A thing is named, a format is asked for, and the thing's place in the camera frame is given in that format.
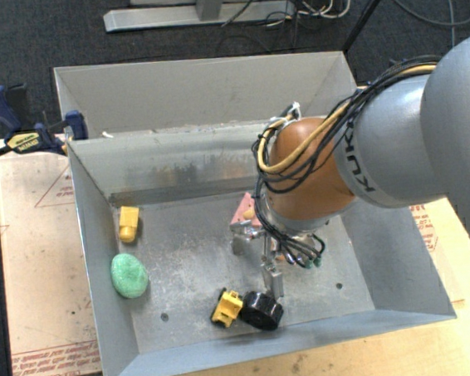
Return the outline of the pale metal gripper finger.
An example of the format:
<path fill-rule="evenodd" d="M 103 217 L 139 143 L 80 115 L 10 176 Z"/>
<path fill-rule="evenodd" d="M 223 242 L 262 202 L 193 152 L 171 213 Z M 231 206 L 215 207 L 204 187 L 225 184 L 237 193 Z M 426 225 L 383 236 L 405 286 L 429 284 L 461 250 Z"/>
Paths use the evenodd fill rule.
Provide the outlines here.
<path fill-rule="evenodd" d="M 281 299 L 285 295 L 282 271 L 273 260 L 262 262 L 262 278 L 269 293 L 275 299 Z"/>
<path fill-rule="evenodd" d="M 253 226 L 253 222 L 249 219 L 234 222 L 229 229 L 233 235 L 231 248 L 236 256 L 243 255 L 252 241 L 262 238 L 262 230 Z"/>

